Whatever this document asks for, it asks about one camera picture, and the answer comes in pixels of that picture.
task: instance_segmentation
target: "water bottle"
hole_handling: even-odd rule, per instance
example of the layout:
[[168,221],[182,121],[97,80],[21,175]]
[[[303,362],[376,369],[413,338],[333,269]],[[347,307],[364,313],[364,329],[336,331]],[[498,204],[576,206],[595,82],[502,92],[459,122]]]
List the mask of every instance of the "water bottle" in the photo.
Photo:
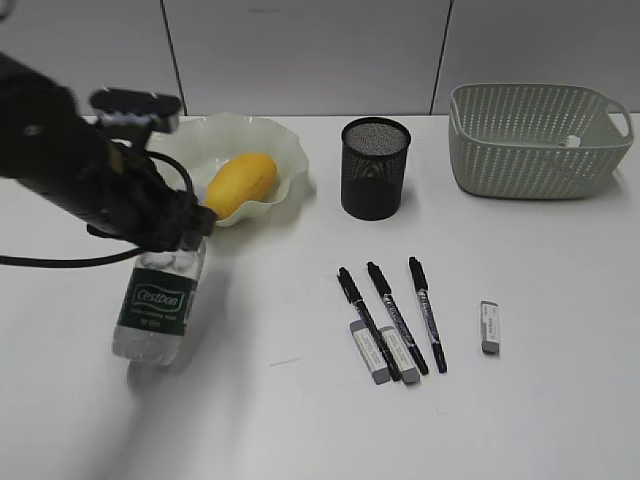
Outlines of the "water bottle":
[[138,257],[113,332],[114,355],[152,365],[173,361],[202,272],[205,244]]

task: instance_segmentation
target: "pen holder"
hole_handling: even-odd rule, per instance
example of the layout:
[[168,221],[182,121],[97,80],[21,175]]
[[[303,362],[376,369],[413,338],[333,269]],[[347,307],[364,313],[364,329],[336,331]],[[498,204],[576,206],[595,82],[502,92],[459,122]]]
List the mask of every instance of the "pen holder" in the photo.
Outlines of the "pen holder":
[[388,218],[400,207],[409,131],[393,120],[367,117],[342,131],[342,208],[361,220]]

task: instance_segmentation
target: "wall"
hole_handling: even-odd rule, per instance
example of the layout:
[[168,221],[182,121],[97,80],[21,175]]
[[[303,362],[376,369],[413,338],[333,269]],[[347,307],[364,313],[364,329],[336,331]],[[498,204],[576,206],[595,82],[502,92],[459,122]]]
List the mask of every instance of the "wall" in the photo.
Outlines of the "wall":
[[584,85],[640,111],[640,2],[456,0],[434,113],[457,85]]
[[580,84],[640,111],[640,2],[455,0],[442,50],[448,11],[449,0],[18,0],[0,50],[71,86],[85,113],[101,85],[182,90],[190,114],[447,113],[455,86],[488,81]]
[[102,85],[178,94],[157,0],[18,0],[0,51],[70,86],[84,113]]

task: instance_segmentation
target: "mango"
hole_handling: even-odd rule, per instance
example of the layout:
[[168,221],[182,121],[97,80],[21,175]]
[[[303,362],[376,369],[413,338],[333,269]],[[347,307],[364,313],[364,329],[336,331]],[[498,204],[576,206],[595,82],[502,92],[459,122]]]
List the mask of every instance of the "mango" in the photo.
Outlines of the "mango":
[[262,200],[278,176],[276,162],[266,153],[245,153],[229,160],[207,187],[204,204],[219,220],[230,217],[249,200]]

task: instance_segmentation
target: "black marker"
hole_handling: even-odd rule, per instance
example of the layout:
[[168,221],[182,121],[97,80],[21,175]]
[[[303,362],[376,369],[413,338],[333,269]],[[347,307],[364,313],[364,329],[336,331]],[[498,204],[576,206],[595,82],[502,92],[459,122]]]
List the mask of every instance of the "black marker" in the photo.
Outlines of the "black marker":
[[418,295],[418,302],[420,303],[420,310],[422,311],[422,317],[427,324],[427,333],[429,340],[431,340],[431,348],[433,348],[433,356],[436,359],[436,365],[440,373],[447,371],[447,361],[444,358],[444,352],[442,351],[442,344],[440,343],[440,334],[436,327],[436,320],[433,318],[433,310],[431,310],[431,304],[429,303],[429,296],[427,295],[427,279],[424,276],[422,265],[416,259],[416,257],[409,258],[409,268],[411,269],[411,276],[413,277],[413,284],[416,287],[416,295]]
[[382,303],[384,303],[384,306],[387,308],[387,312],[389,312],[391,320],[393,320],[398,332],[400,332],[400,336],[402,337],[404,344],[407,346],[407,350],[409,350],[411,357],[416,362],[418,370],[420,370],[422,375],[426,375],[429,373],[427,362],[424,361],[424,357],[422,356],[418,345],[416,345],[416,342],[409,331],[409,327],[407,327],[396,302],[391,296],[391,287],[387,283],[387,279],[384,278],[382,270],[380,270],[380,267],[373,262],[367,263],[367,270],[369,271],[371,280],[373,280],[373,284],[376,286],[376,290],[378,290]]
[[362,320],[367,326],[367,329],[371,333],[373,340],[376,342],[378,350],[380,350],[380,353],[382,354],[382,358],[384,358],[385,362],[387,362],[391,379],[394,382],[400,381],[400,369],[398,368],[398,364],[394,360],[393,355],[391,355],[391,351],[389,350],[387,342],[384,341],[384,338],[378,331],[378,328],[376,327],[376,324],[374,323],[369,310],[367,310],[367,306],[364,304],[364,300],[362,300],[362,295],[360,295],[356,284],[353,283],[353,279],[351,278],[351,275],[346,268],[340,268],[338,281],[340,282],[340,286],[342,287],[342,290],[347,297],[347,301],[358,311],[360,320]]

